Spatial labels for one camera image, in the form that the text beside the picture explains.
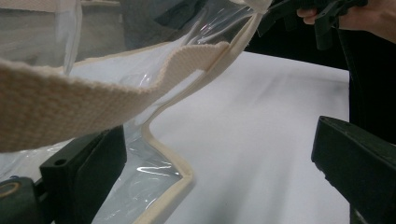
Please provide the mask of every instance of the clear plastic sheet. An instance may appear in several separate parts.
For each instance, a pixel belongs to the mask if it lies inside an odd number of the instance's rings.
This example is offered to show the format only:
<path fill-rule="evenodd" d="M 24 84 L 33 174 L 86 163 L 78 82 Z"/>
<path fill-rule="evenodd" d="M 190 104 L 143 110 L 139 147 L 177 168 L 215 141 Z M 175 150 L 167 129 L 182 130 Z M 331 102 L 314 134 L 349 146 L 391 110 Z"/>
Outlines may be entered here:
<path fill-rule="evenodd" d="M 0 0 L 0 58 L 136 88 L 155 82 L 174 49 L 231 42 L 254 13 L 229 0 L 20 1 Z M 182 178 L 140 128 L 202 73 L 190 74 L 124 125 L 128 161 L 94 223 L 133 222 Z M 37 180 L 39 164 L 65 144 L 0 154 L 0 180 Z"/>

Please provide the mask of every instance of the white surface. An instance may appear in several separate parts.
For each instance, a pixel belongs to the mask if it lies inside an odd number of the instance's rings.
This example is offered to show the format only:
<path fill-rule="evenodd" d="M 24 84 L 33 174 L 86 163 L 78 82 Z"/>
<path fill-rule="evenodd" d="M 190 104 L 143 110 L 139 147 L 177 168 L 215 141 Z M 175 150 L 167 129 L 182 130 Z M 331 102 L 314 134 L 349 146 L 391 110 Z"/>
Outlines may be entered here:
<path fill-rule="evenodd" d="M 151 124 L 195 172 L 167 223 L 347 224 L 310 160 L 318 116 L 347 120 L 347 96 L 347 71 L 244 52 Z"/>

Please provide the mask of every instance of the table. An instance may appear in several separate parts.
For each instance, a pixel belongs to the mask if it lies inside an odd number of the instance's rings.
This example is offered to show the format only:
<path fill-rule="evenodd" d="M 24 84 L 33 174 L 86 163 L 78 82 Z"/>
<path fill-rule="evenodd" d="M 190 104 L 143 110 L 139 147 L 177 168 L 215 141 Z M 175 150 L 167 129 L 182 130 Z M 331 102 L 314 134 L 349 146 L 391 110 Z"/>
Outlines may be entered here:
<path fill-rule="evenodd" d="M 195 186 L 166 223 L 348 223 L 310 160 L 319 116 L 348 119 L 348 71 L 243 52 L 150 125 Z"/>

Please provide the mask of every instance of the woven webbing strap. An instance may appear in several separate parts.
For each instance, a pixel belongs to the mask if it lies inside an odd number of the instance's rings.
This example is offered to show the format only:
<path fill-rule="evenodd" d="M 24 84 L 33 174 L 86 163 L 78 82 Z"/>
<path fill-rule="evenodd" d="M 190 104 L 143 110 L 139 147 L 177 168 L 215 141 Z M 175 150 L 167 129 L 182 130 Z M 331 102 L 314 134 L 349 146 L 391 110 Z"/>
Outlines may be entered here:
<path fill-rule="evenodd" d="M 43 147 L 120 125 L 196 69 L 208 70 L 228 46 L 176 49 L 148 89 L 63 77 L 48 68 L 0 60 L 0 151 Z"/>

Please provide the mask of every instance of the hand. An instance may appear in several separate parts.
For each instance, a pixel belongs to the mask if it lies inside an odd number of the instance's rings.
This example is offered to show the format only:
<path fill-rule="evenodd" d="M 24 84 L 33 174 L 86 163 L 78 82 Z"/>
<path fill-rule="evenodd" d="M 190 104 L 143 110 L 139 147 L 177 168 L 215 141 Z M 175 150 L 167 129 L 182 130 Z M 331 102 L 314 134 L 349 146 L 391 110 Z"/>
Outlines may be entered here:
<path fill-rule="evenodd" d="M 314 24 L 318 11 L 298 9 L 297 15 L 306 24 Z M 396 0 L 369 0 L 365 7 L 352 7 L 340 16 L 340 29 L 361 30 L 396 44 Z"/>

